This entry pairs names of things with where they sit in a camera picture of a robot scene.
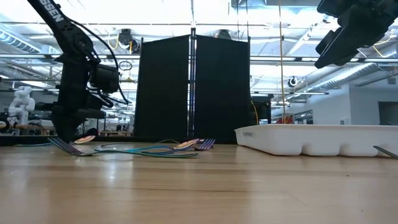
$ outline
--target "plastic tray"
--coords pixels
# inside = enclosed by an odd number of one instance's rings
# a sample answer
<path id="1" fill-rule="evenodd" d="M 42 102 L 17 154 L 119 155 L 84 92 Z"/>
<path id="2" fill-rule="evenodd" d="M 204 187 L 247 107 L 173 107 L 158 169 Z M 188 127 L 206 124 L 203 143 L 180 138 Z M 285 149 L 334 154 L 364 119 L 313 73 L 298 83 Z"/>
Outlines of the plastic tray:
<path id="1" fill-rule="evenodd" d="M 398 126 L 266 124 L 235 130 L 241 146 L 281 156 L 386 156 L 398 154 Z"/>

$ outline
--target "black partition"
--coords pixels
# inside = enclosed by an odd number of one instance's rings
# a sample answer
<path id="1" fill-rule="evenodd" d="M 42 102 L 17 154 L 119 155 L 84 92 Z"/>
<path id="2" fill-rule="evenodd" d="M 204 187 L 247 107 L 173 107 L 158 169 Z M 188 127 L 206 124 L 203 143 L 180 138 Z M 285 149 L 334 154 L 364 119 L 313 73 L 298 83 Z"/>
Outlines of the black partition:
<path id="1" fill-rule="evenodd" d="M 145 42 L 138 74 L 134 135 L 187 137 L 189 35 Z"/>
<path id="2" fill-rule="evenodd" d="M 235 140 L 249 126 L 249 44 L 197 35 L 194 135 Z"/>

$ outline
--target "white robot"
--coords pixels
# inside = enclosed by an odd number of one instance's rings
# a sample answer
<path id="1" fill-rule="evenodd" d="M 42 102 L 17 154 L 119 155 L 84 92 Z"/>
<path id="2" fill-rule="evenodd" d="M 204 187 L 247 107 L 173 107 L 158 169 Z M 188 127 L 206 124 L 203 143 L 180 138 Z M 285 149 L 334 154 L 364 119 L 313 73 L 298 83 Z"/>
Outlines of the white robot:
<path id="1" fill-rule="evenodd" d="M 27 124 L 29 111 L 35 109 L 35 100 L 30 97 L 31 92 L 32 88 L 29 86 L 20 86 L 14 92 L 14 100 L 8 109 L 8 116 L 15 117 L 19 115 L 18 124 Z"/>

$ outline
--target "table surface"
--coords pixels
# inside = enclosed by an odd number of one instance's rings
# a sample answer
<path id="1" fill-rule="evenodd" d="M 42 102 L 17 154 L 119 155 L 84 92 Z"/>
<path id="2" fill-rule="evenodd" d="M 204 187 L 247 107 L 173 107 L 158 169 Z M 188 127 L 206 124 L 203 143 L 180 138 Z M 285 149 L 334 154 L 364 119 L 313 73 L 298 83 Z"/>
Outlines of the table surface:
<path id="1" fill-rule="evenodd" d="M 197 159 L 0 147 L 2 224 L 395 224 L 397 190 L 393 159 L 277 157 L 224 145 Z"/>

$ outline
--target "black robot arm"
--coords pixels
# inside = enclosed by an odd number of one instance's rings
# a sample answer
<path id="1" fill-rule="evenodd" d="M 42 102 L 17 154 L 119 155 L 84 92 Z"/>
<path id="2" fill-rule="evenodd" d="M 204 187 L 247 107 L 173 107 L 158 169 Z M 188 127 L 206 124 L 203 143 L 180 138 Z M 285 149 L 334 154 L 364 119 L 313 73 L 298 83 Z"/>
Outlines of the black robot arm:
<path id="1" fill-rule="evenodd" d="M 53 0 L 28 0 L 30 5 L 49 25 L 63 51 L 56 59 L 63 63 L 58 101 L 52 104 L 37 104 L 38 110 L 52 112 L 51 120 L 55 130 L 62 140 L 73 139 L 76 128 L 86 118 L 104 118 L 101 111 L 106 96 L 103 93 L 114 93 L 119 86 L 118 63 L 116 67 L 100 65 L 101 60 L 94 50 L 91 39 L 76 26 L 77 22 L 69 19 Z M 90 82 L 101 99 L 93 96 L 87 90 Z"/>
<path id="2" fill-rule="evenodd" d="M 318 12 L 338 18 L 340 28 L 329 31 L 316 47 L 317 68 L 349 62 L 361 47 L 371 47 L 384 37 L 398 17 L 396 0 L 322 0 Z"/>

